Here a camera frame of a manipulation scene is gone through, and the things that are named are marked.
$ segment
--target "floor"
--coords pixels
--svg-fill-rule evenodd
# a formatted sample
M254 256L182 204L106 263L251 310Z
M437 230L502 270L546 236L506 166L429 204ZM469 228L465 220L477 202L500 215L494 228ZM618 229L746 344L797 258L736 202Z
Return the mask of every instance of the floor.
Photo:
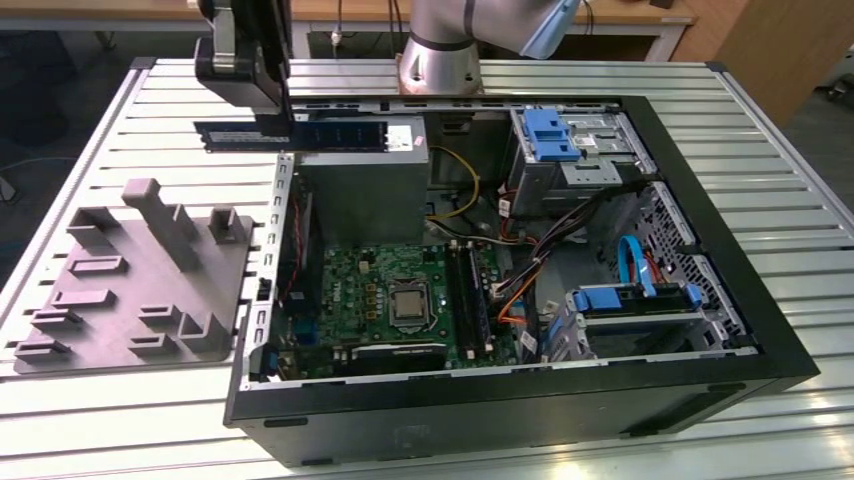
M39 147L22 148L0 139L0 168L30 158L77 158L113 100L129 66L139 56L189 58L197 34L119 33L117 48L101 49L86 33L63 34L78 67L78 76L55 87L55 95L70 120L67 134ZM382 58L388 38L354 38L342 57ZM321 52L325 43L318 45ZM829 103L817 93L799 112L785 133L849 208L854 209L854 108ZM46 160L3 172L19 189L15 205L0 203L0 286L11 274L54 197L71 171L74 160Z

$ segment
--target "connector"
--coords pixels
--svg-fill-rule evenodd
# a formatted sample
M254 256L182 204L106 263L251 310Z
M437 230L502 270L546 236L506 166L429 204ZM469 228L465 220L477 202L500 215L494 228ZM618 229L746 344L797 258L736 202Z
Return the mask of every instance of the connector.
M338 46L342 44L342 38L345 38L342 32L340 30L336 30L330 35L330 39L333 40L333 48L338 48Z

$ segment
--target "expansion slot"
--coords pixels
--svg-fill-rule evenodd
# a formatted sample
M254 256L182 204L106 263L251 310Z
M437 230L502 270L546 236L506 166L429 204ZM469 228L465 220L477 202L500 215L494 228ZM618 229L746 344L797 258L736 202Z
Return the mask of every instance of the expansion slot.
M493 352L493 340L480 268L470 246L456 243L446 246L445 267L457 347L461 357L472 360L476 358L476 351L484 354Z

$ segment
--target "table leg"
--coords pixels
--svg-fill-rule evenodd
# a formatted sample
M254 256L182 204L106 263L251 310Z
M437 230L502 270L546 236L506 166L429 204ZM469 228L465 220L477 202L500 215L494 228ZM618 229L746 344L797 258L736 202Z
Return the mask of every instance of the table leg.
M309 32L311 32L311 22L294 22L291 26L291 36L294 38L294 58L311 58L309 48Z
M685 33L685 25L664 25L661 33L656 37L653 47L646 55L648 62L669 62L673 52L680 45L682 34Z
M115 32L95 32L95 38L98 38L98 43L102 45L102 50L105 50L106 52L117 48L117 42L114 42L115 35Z

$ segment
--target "aluminum profile table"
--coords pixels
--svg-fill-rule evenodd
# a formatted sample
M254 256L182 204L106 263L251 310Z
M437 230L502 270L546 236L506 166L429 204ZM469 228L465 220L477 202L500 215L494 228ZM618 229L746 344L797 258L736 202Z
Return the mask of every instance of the aluminum profile table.
M275 154L202 150L193 122L250 118L197 82L190 60L131 70L0 295L0 479L736 478L843 476L854 469L854 222L726 73L704 64L484 63L490 93L646 95L815 355L821 376L674 436L291 471L222 426L231 361L205 368L25 378L14 342L73 246L81 206L133 211L127 179L155 177L191 215L214 204L266 218ZM293 93L394 94L390 61L305 60ZM254 242L258 244L258 232ZM255 269L253 252L247 271ZM243 295L255 290L247 277Z

